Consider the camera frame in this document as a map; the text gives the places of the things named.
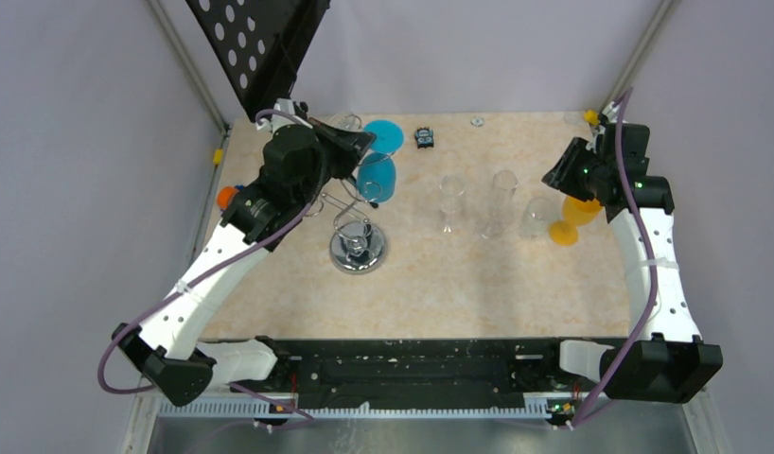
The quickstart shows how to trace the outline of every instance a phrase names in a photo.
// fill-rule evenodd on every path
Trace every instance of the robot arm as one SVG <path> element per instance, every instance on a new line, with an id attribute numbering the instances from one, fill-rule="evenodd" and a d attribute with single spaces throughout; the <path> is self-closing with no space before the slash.
<path id="1" fill-rule="evenodd" d="M 172 302 L 118 343 L 175 406 L 209 387 L 265 379 L 276 363 L 273 350 L 257 340 L 203 343 L 198 338 L 242 277 L 300 222 L 323 185 L 331 178 L 353 178 L 376 139 L 370 132 L 340 131 L 314 119 L 308 123 L 273 132 L 259 177 L 230 200 L 205 249 L 170 292 Z M 114 335 L 125 328 L 121 324 Z"/>
<path id="2" fill-rule="evenodd" d="M 630 320 L 635 324 L 646 307 L 652 263 L 647 260 L 641 232 L 621 188 L 612 140 L 616 127 L 603 116 L 593 141 L 574 138 L 543 182 L 582 201 L 598 199 L 605 207 L 624 258 Z M 672 237 L 671 189 L 665 178 L 646 175 L 649 129 L 624 124 L 622 138 L 627 178 L 658 268 L 658 293 L 643 331 L 605 393 L 612 399 L 684 403 L 721 368 L 721 349 L 702 341 L 685 302 Z M 564 340 L 559 365 L 566 372 L 598 382 L 617 353 L 613 347 L 593 341 Z"/>

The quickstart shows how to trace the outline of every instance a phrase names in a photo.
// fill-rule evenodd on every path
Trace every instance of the metal floor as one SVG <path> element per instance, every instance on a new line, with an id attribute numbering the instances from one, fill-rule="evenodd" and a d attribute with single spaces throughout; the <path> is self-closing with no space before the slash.
<path id="1" fill-rule="evenodd" d="M 268 434 L 237 426 L 197 444 L 228 423 L 216 418 L 159 418 L 149 454 L 695 454 L 680 405 L 622 402 L 574 432 L 519 428 L 491 420 L 336 420 Z"/>

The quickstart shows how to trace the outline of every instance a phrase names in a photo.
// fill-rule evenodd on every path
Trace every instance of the marble tabletop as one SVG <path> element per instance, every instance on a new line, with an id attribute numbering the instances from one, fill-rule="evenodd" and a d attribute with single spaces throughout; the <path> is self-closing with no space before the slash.
<path id="1" fill-rule="evenodd" d="M 205 339 L 496 338 L 625 336 L 628 297 L 618 245 L 603 214 L 580 228 L 570 247 L 548 238 L 523 239 L 519 218 L 534 196 L 563 196 L 540 182 L 572 137 L 587 125 L 563 113 L 364 115 L 396 122 L 404 146 L 396 153 L 396 193 L 379 209 L 362 211 L 389 238 L 387 259 L 359 276 L 329 259 L 332 220 L 327 206 L 306 218 L 237 286 L 203 332 Z M 434 148 L 417 149 L 413 133 L 434 130 Z M 220 187 L 247 184 L 261 166 L 270 136 L 247 120 L 232 129 Z M 437 229 L 438 184 L 449 174 L 467 180 L 468 219 L 475 223 L 492 175 L 519 177 L 514 224 L 485 240 L 475 229 L 444 235 Z M 342 198 L 339 182 L 326 191 Z M 220 217 L 214 208 L 208 234 Z"/>

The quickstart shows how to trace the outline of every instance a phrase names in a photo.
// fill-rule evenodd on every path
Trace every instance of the white zip tie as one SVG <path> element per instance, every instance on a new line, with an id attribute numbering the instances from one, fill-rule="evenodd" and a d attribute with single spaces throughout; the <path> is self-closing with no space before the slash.
<path id="1" fill-rule="evenodd" d="M 187 282 L 184 282 L 184 280 L 179 279 L 175 284 L 175 291 L 181 293 L 182 295 L 186 295 L 188 293 L 192 293 L 192 287 L 190 287 Z"/>
<path id="2" fill-rule="evenodd" d="M 671 260 L 668 260 L 665 257 L 655 258 L 652 260 L 641 260 L 636 265 L 632 265 L 629 267 L 625 272 L 624 276 L 628 275 L 631 272 L 635 272 L 640 268 L 649 268 L 650 266 L 655 265 L 658 268 L 668 268 L 670 270 L 679 270 L 679 265 L 677 262 L 672 262 Z"/>

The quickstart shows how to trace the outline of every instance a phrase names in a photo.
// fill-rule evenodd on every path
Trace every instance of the blue glass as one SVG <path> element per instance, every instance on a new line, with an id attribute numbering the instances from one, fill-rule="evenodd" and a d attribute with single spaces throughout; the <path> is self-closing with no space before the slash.
<path id="1" fill-rule="evenodd" d="M 393 154 L 404 144 L 404 133 L 390 120 L 371 121 L 362 129 L 376 135 L 376 142 L 370 149 L 376 153 Z"/>
<path id="2" fill-rule="evenodd" d="M 396 191 L 396 164 L 393 159 L 378 153 L 365 156 L 357 173 L 357 190 L 367 201 L 388 201 Z"/>

